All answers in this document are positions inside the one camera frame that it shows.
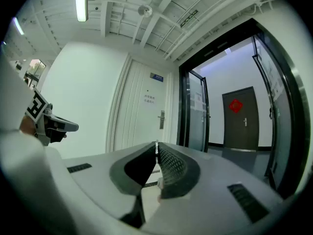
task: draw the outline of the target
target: fluorescent light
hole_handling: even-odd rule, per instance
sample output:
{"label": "fluorescent light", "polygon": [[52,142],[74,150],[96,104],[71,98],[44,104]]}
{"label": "fluorescent light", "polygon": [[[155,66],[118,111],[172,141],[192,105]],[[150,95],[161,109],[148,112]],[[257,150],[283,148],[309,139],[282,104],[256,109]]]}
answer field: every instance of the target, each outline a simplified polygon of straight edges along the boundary
{"label": "fluorescent light", "polygon": [[75,0],[76,1],[76,14],[79,22],[88,20],[88,0]]}
{"label": "fluorescent light", "polygon": [[13,18],[13,22],[15,23],[16,29],[20,32],[21,35],[24,35],[24,31],[22,30],[20,23],[17,18]]}
{"label": "fluorescent light", "polygon": [[230,53],[231,53],[230,48],[227,48],[227,49],[225,50],[225,52],[226,52],[227,55],[230,54]]}

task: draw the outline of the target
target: dark brown door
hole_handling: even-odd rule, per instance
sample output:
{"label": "dark brown door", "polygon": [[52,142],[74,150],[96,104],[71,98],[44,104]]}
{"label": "dark brown door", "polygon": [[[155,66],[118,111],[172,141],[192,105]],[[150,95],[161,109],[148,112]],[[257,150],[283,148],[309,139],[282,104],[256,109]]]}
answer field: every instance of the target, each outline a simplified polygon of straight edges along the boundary
{"label": "dark brown door", "polygon": [[223,94],[224,147],[256,150],[259,114],[253,87]]}

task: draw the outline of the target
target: window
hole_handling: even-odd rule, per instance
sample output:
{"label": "window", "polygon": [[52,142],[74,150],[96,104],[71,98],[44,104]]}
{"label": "window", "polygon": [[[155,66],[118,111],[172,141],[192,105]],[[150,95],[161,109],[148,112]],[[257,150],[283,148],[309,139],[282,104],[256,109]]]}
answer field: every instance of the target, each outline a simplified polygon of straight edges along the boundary
{"label": "window", "polygon": [[27,79],[29,80],[28,86],[33,89],[37,86],[38,81],[45,69],[45,64],[39,59],[31,60],[29,64],[29,68],[25,74]]}

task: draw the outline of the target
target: red paper decoration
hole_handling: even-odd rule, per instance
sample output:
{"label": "red paper decoration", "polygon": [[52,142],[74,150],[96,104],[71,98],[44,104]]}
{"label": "red paper decoration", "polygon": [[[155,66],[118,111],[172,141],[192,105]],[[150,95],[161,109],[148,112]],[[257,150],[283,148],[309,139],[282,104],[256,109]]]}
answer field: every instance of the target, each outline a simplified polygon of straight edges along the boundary
{"label": "red paper decoration", "polygon": [[238,112],[240,111],[240,109],[242,108],[242,106],[243,106],[243,104],[242,104],[240,101],[234,99],[234,100],[230,103],[229,108],[230,108],[234,113],[238,113]]}

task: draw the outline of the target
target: white door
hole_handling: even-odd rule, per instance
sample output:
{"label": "white door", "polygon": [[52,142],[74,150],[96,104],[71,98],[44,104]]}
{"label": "white door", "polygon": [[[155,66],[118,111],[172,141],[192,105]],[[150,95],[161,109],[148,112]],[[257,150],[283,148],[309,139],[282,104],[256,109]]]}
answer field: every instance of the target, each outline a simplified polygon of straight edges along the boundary
{"label": "white door", "polygon": [[[113,151],[137,144],[164,141],[167,73],[132,60],[116,119]],[[160,129],[161,111],[165,112]]]}

